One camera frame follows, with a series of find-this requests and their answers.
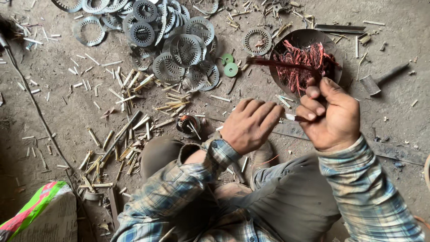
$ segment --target green washer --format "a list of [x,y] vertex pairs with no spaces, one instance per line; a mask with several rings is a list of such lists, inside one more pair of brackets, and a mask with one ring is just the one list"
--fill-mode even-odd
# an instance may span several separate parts
[[225,53],[221,56],[221,58],[225,61],[226,64],[234,62],[233,56],[229,53]]
[[239,68],[237,67],[237,65],[235,63],[228,63],[224,67],[224,74],[226,76],[232,78],[237,74],[238,70],[239,70]]

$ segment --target gray pants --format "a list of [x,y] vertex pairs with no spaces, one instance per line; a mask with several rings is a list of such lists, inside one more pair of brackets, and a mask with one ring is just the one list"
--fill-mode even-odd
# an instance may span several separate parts
[[[171,137],[148,142],[139,156],[144,182],[179,155],[184,144]],[[255,191],[220,206],[208,188],[172,221],[179,241],[193,241],[211,218],[234,208],[246,208],[268,224],[286,242],[313,242],[330,230],[340,212],[326,179],[320,174],[318,159],[306,155],[253,176]]]

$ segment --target hammer head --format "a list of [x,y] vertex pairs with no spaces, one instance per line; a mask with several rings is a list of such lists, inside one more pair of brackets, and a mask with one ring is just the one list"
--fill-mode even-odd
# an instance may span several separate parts
[[369,93],[370,96],[376,95],[381,91],[378,85],[376,84],[375,80],[373,80],[371,75],[361,78],[360,82],[361,84],[363,84],[364,88],[366,89],[366,91]]

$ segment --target tangled copper wire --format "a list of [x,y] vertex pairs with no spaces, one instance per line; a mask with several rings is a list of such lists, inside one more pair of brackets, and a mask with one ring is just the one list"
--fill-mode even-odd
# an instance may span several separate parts
[[[312,67],[321,74],[321,77],[327,74],[333,75],[335,66],[341,68],[332,54],[325,53],[321,43],[314,43],[303,49],[292,46],[288,40],[284,40],[283,45],[286,47],[286,51],[283,54],[275,53],[273,55],[275,61]],[[276,69],[279,80],[282,84],[288,86],[292,93],[297,90],[299,93],[300,91],[306,91],[307,80],[313,77],[312,72],[304,69],[279,66]]]

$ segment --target round metal pan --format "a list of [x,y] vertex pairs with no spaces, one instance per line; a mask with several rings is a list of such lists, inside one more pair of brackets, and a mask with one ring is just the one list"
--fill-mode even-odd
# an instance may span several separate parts
[[[297,48],[307,47],[313,43],[321,42],[324,46],[324,49],[326,50],[327,54],[332,54],[335,57],[335,61],[339,63],[340,66],[343,67],[343,55],[338,50],[337,44],[335,44],[328,35],[325,33],[314,30],[314,29],[298,29],[295,30],[289,34],[287,34],[284,38],[282,38],[281,41],[279,41],[275,47],[272,49],[272,52],[270,53],[270,60],[273,59],[273,55],[275,53],[284,53],[286,51],[285,46],[282,44],[284,40],[288,40],[288,42]],[[290,89],[287,86],[282,85],[282,83],[279,80],[278,77],[278,71],[276,70],[276,67],[270,66],[269,67],[270,74],[273,77],[273,80],[275,83],[288,95],[293,95],[290,91]],[[335,68],[335,77],[334,80],[336,83],[339,83],[342,75],[342,70],[339,70],[338,68]]]

